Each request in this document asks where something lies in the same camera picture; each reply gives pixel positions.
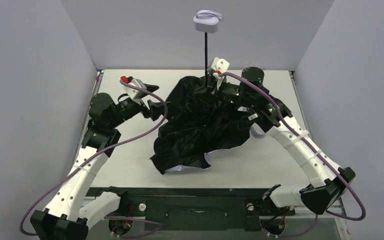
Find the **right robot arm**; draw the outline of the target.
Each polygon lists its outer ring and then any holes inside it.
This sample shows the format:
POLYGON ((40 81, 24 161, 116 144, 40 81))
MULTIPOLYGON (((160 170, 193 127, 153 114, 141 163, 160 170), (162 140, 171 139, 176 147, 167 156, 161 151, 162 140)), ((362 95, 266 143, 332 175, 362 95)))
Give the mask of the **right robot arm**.
POLYGON ((244 107, 247 121, 257 124, 276 140, 303 170, 307 185, 275 185, 263 195, 263 202, 277 208, 306 207, 316 215, 329 208, 346 191, 354 197, 364 214, 366 209, 351 187, 356 173, 331 160, 309 137, 292 112, 280 100, 263 89, 260 78, 248 80, 220 68, 211 74, 216 82, 216 95, 229 104, 244 107))

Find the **purple umbrella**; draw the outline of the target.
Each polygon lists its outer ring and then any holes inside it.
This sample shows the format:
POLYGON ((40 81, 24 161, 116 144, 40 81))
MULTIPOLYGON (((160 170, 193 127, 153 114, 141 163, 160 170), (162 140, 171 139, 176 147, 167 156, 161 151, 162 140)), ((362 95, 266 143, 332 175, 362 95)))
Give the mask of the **purple umbrella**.
POLYGON ((157 133, 150 157, 163 175, 188 168, 207 169, 206 154, 233 149, 250 138, 251 128, 234 98, 223 98, 210 91, 214 76, 182 77, 166 98, 167 122, 157 133))

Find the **purple umbrella case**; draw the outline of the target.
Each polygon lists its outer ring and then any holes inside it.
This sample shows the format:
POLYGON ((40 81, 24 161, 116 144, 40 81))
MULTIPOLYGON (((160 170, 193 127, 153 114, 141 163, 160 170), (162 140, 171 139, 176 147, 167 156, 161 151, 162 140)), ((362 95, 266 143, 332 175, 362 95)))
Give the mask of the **purple umbrella case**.
POLYGON ((265 132, 257 124, 253 124, 250 127, 250 133, 256 139, 261 139, 265 136, 265 132))

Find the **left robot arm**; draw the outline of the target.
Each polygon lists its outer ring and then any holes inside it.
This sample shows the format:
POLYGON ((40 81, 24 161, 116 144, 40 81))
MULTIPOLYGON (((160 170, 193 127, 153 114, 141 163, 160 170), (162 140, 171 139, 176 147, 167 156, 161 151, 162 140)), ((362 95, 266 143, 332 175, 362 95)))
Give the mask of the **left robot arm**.
POLYGON ((86 206, 83 200, 114 149, 123 145, 118 126, 137 114, 162 125, 168 105, 156 95, 157 85, 139 79, 122 80, 121 85, 123 101, 115 103, 105 92, 90 100, 89 122, 80 146, 94 150, 94 154, 73 164, 67 177, 52 188, 55 196, 43 210, 31 206, 25 213, 33 234, 41 240, 84 240, 97 222, 123 205, 127 192, 119 187, 107 188, 86 206))

